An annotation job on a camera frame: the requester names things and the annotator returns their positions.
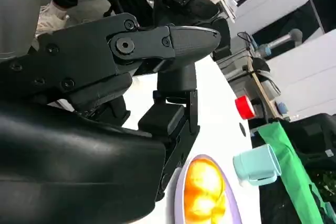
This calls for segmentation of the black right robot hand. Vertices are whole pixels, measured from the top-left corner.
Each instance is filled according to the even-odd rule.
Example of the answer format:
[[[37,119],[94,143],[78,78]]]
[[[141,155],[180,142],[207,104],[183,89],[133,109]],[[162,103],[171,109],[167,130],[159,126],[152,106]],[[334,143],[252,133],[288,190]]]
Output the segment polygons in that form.
[[[195,63],[220,40],[123,13],[2,62],[1,223],[147,216],[197,139]]]

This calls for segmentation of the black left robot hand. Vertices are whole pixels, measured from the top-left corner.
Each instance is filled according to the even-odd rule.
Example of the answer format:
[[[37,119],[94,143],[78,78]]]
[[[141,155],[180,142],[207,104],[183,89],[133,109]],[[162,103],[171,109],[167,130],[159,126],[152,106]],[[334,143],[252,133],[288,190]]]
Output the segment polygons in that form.
[[[221,40],[212,53],[214,61],[223,59],[230,50],[228,22],[220,17],[220,9],[211,0],[154,0],[156,25],[198,26],[214,29]]]

